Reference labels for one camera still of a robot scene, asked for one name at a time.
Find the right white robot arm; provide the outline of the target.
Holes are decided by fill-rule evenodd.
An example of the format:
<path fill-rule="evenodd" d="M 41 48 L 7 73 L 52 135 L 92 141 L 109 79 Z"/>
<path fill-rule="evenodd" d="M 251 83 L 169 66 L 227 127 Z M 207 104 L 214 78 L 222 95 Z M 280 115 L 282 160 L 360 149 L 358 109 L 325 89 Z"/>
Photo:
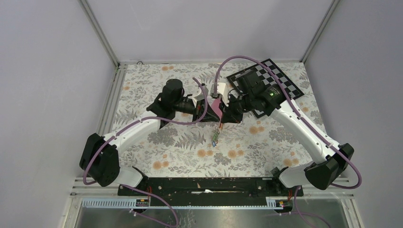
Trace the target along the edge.
<path fill-rule="evenodd" d="M 264 81 L 262 72 L 253 70 L 231 75 L 228 79 L 240 95 L 227 97 L 227 88 L 218 83 L 218 94 L 224 100 L 224 122 L 238 123 L 248 111 L 264 113 L 282 124 L 312 158 L 310 163 L 283 168 L 277 173 L 278 179 L 272 183 L 277 195 L 284 196 L 292 187 L 305 184 L 326 190 L 350 165 L 354 148 L 327 136 L 298 108 L 288 96 L 287 87 L 291 82 L 286 82 L 283 87 Z"/>

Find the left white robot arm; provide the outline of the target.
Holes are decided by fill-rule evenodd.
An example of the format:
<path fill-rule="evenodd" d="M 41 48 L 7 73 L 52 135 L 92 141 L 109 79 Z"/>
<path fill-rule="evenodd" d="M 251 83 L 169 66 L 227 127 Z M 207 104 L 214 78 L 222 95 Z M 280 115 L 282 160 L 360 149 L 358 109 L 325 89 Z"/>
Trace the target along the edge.
<path fill-rule="evenodd" d="M 147 191 L 147 183 L 137 168 L 121 167 L 119 155 L 152 132 L 156 132 L 168 123 L 186 125 L 186 122 L 174 120 L 176 112 L 194 115 L 190 124 L 204 119 L 208 111 L 208 89 L 205 84 L 194 79 L 199 87 L 195 95 L 185 96 L 182 81 L 169 79 L 162 91 L 138 118 L 116 131 L 99 135 L 90 135 L 79 163 L 84 171 L 85 185 L 99 184 L 107 187 L 113 183 L 129 186 L 135 195 Z"/>

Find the red tag key bunch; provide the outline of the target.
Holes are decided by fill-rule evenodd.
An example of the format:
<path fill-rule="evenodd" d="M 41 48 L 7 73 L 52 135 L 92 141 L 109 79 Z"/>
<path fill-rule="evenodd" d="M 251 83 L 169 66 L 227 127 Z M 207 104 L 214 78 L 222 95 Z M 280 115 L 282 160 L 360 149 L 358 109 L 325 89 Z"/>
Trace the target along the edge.
<path fill-rule="evenodd" d="M 223 129 L 223 123 L 219 123 L 219 125 L 217 126 L 217 128 L 214 130 L 213 135 L 214 135 L 215 132 L 221 133 L 222 129 Z"/>

